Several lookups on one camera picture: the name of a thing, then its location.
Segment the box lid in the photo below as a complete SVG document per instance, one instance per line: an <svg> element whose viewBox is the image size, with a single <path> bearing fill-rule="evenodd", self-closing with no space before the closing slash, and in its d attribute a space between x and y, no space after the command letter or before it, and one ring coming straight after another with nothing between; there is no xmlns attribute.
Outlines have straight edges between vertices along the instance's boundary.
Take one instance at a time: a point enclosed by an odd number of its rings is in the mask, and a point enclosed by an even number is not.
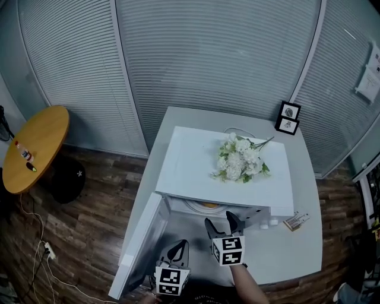
<svg viewBox="0 0 380 304"><path fill-rule="evenodd" d="M247 183L215 179L219 148L228 134L176 126L162 165L156 191L175 197L231 205L293 208L292 184L285 146L270 141L260 157L270 169ZM249 138L254 143L265 140Z"/></svg>

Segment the human arm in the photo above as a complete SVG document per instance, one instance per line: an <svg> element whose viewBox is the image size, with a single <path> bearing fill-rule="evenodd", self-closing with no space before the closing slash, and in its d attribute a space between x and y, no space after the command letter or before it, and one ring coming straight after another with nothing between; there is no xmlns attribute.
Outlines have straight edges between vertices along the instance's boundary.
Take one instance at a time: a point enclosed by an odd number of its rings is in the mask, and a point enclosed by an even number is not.
<svg viewBox="0 0 380 304"><path fill-rule="evenodd" d="M266 295L243 265L230 266L237 294L244 304L269 304Z"/></svg>

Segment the white table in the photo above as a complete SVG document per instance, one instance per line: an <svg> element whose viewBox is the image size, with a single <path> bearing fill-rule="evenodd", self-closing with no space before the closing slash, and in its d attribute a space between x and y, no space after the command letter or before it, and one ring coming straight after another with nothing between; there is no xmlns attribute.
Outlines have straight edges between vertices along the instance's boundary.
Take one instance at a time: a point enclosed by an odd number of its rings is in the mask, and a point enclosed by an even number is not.
<svg viewBox="0 0 380 304"><path fill-rule="evenodd" d="M256 245L256 251L255 256L246 256L245 262L258 284L290 280L321 270L321 209L313 168L300 128L296 135L292 136L277 132L274 129L274 122L271 121L179 107L167 109L157 134L129 219L119 263L149 196L156 188L175 126L217 132L235 127L246 130L257 138L275 136L275 141L283 143L289 162L294 209L300 213L308 213L311 218L295 232L291 232L283 223L269 230L248 232L251 235L250 239ZM241 131L229 132L247 136Z"/></svg>

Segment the white cable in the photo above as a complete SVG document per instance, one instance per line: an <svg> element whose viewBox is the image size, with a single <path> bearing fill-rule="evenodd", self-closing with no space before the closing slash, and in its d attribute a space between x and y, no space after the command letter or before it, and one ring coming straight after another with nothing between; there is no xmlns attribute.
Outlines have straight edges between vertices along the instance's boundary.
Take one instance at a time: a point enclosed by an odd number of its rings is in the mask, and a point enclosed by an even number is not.
<svg viewBox="0 0 380 304"><path fill-rule="evenodd" d="M40 239L42 239L42 236L43 236L43 229L44 229L44 227L43 227L43 220L42 220L42 217L41 217L38 213L33 213L33 212L29 213L29 212L26 212L26 211L24 210L24 208L23 208L23 200L22 200L22 197L23 197L23 194L21 193L21 194L20 194L20 204L21 204L21 209L22 209L22 211L23 211L25 214L28 214L28 215L38 216L39 219L41 220L41 224L42 224L42 232L41 232L41 238L40 238Z"/></svg>
<svg viewBox="0 0 380 304"><path fill-rule="evenodd" d="M37 251L39 251L38 249L40 248L40 244L41 244L41 240L38 242L37 250L36 250L36 252L34 253L33 277L31 278L32 280L34 279L34 266L36 266L36 254L37 254ZM36 288L35 288L35 286L34 286L34 282L33 282L33 291L34 291L34 296L36 297L37 302L40 304L40 300L38 299L38 297L37 297L37 295L36 295Z"/></svg>
<svg viewBox="0 0 380 304"><path fill-rule="evenodd" d="M26 211L24 210L24 208L23 208L23 194L22 194L22 193L20 194L20 205L21 205L21 209L22 209L22 211L23 211L25 214L33 215L33 216L38 216L39 219L40 219L40 221L41 221L41 225L42 225L41 238L40 238L40 240L39 240L39 242L38 242L37 249L36 249L36 251L35 251L35 253L34 253L34 261L33 261L33 276L32 276L32 278L31 278L32 281L33 281L33 280L34 280L34 268L35 268L35 266L36 266L36 256L37 256L37 252L39 251L40 244L41 244L41 241L42 241L42 236L43 236L43 230L44 230L44 227L43 227L43 221L42 221L42 217L41 217L39 214L37 214L37 213L29 213L29 212L26 212ZM40 300L38 299L37 294L36 294L36 288L35 288L35 286L34 286L34 282L33 282L33 291L34 291L34 296L36 297L37 302L40 304Z"/></svg>
<svg viewBox="0 0 380 304"><path fill-rule="evenodd" d="M231 129L246 132L247 134L249 134L249 135L252 136L253 138L256 138L256 136L255 136L254 134L252 134L252 133L250 133L250 132L248 132L248 131L246 131L246 130L240 129L240 128L235 128L234 126L230 126L230 127L228 127L227 129L225 129L225 130L223 131L223 133L226 133L227 130L231 130Z"/></svg>
<svg viewBox="0 0 380 304"><path fill-rule="evenodd" d="M39 251L39 250L38 250L38 256L40 257L40 262L42 262L42 259L41 259L41 255L40 255L40 251ZM46 268L45 268L45 266L43 265L43 263L42 263L42 267L43 267L43 269L45 270L45 274L46 274L46 277L47 277L47 281L49 282L50 288L52 289L52 293L53 293L53 302L54 302L54 304L55 304L54 289L53 289L52 283L50 282L48 272L46 271Z"/></svg>
<svg viewBox="0 0 380 304"><path fill-rule="evenodd" d="M89 297L90 299L94 299L94 300L101 301L101 302L103 302L103 303L115 303L115 304L119 304L118 302L113 302L113 301L103 301L103 300L98 299L97 297L90 297L89 295L87 295L87 294L85 294L84 292L82 292L77 286L75 286L75 285L71 285L71 284L67 284L67 283L65 283L65 282L62 282L59 278L57 278L57 277L55 277L55 276L53 275L53 272L52 272L52 270L50 269L50 265L49 265L49 257L47 258L47 267L49 268L50 273L52 274L52 277L53 277L53 278L55 278L56 280L58 280L60 283L62 283L62 284L64 284L64 285L71 286L71 287L77 289L80 293L82 293L82 294L85 295L86 297Z"/></svg>

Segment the power strip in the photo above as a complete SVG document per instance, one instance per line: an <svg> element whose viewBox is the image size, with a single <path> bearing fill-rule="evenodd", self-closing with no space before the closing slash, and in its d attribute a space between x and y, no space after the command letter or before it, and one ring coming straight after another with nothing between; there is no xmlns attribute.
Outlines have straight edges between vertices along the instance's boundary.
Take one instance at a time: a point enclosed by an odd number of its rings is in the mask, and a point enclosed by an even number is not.
<svg viewBox="0 0 380 304"><path fill-rule="evenodd" d="M47 258L55 259L57 257L49 243L45 243L45 248L49 251Z"/></svg>

